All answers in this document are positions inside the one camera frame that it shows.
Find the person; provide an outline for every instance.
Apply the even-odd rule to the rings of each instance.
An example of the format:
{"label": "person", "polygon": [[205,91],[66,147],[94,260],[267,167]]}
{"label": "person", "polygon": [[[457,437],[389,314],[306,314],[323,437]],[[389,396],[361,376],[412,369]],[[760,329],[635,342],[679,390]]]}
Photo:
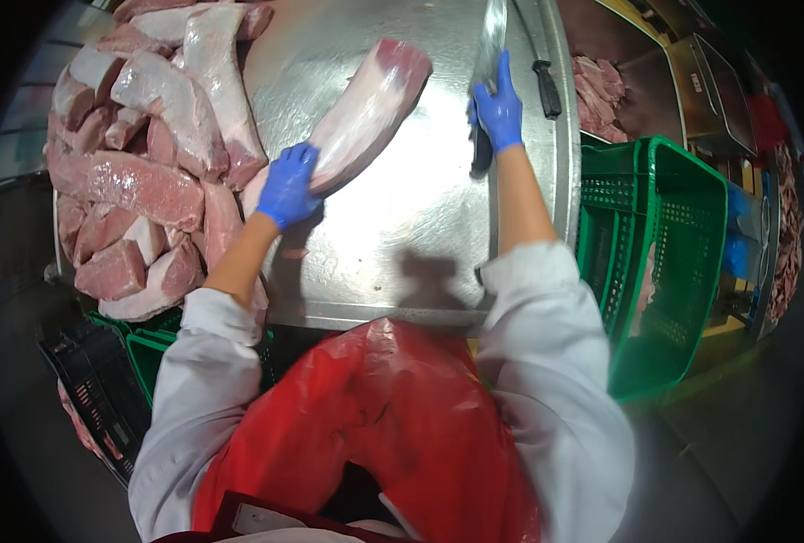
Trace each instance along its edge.
{"label": "person", "polygon": [[[498,63],[498,91],[477,86],[473,105],[495,153],[499,223],[499,256],[481,269],[483,286],[497,298],[475,364],[512,429],[541,512],[541,539],[606,542],[631,492],[632,429],[606,394],[609,348],[592,291],[551,224],[526,156],[523,104],[507,51]],[[251,346],[260,330],[247,308],[273,240],[319,205],[308,192],[318,154],[308,143],[281,152],[241,236],[203,288],[186,298],[128,488],[145,541],[191,529],[201,479],[258,396],[260,361]],[[361,540],[302,532],[310,529],[258,529],[242,541]],[[411,537],[411,531],[385,533]]]}

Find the black plastic crate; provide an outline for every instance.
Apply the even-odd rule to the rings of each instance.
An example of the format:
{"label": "black plastic crate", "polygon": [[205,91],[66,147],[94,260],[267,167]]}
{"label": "black plastic crate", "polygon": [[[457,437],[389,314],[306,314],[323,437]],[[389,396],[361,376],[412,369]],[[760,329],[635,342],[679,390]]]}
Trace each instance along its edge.
{"label": "black plastic crate", "polygon": [[38,345],[106,459],[129,481],[152,411],[119,335],[79,320]]}

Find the stainless steel table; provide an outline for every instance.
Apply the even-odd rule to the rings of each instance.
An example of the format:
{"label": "stainless steel table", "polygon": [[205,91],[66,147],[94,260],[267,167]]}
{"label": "stainless steel table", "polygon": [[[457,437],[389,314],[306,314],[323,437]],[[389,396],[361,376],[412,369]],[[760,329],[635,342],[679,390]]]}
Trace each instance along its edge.
{"label": "stainless steel table", "polygon": [[[540,3],[565,113],[547,120],[513,6],[506,44],[526,118],[523,138],[556,229],[570,245],[579,211],[579,125],[565,31]],[[244,82],[271,158],[306,139],[378,38],[432,59],[417,108],[383,153],[325,201],[319,223],[291,228],[266,259],[270,322],[349,329],[393,316],[477,332],[492,300],[475,269],[496,253],[495,174],[469,177],[466,87],[484,0],[284,0],[244,61]],[[286,248],[307,248],[301,261]]]}

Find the black knife handle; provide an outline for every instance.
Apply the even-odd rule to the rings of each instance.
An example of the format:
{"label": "black knife handle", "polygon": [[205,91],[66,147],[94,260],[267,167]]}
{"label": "black knife handle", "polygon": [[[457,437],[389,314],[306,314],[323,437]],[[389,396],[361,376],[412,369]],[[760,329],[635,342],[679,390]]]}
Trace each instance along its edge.
{"label": "black knife handle", "polygon": [[544,107],[544,116],[548,119],[555,119],[562,114],[562,102],[560,92],[556,89],[556,83],[550,76],[550,62],[546,60],[536,60],[531,68],[538,74],[538,90],[541,93],[541,106]]}
{"label": "black knife handle", "polygon": [[486,135],[486,130],[480,123],[472,126],[472,142],[474,143],[474,160],[472,160],[472,171],[482,174],[490,169],[493,163],[493,143],[490,136]]}

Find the knife blade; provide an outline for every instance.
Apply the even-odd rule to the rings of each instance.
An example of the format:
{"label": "knife blade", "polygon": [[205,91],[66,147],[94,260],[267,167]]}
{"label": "knife blade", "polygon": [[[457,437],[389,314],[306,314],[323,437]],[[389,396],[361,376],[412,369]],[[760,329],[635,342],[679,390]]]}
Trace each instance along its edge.
{"label": "knife blade", "polygon": [[513,4],[523,21],[531,51],[535,54],[535,63],[531,69],[538,75],[538,91],[541,95],[544,116],[555,119],[562,114],[562,101],[556,83],[550,76],[550,50],[547,47],[544,20],[541,18],[538,0],[513,0]]}
{"label": "knife blade", "polygon": [[[472,80],[468,84],[469,98],[473,98],[474,85],[479,82],[483,83],[490,94],[496,93],[498,56],[505,49],[506,26],[507,0],[486,0],[486,12],[483,15],[483,29],[480,31],[478,53],[474,57]],[[472,125],[469,139],[474,143],[472,172],[475,175],[481,175],[493,163],[493,145],[479,123]]]}

